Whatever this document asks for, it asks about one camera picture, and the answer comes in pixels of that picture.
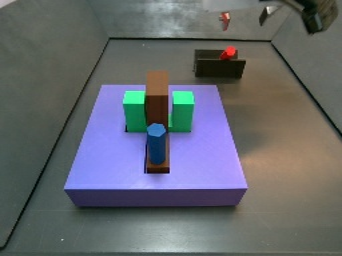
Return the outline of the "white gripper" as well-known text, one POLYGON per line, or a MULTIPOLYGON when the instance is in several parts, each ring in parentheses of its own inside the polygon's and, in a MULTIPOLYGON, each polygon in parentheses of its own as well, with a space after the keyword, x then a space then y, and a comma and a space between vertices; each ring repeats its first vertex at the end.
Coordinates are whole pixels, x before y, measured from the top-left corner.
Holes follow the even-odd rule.
POLYGON ((202 0, 203 9, 207 12, 222 12, 219 21, 222 24, 222 30, 226 31, 230 25, 230 13, 228 11, 248 9, 255 7, 264 7, 259 16, 259 25, 263 26, 266 20, 275 14, 280 9, 282 0, 202 0))

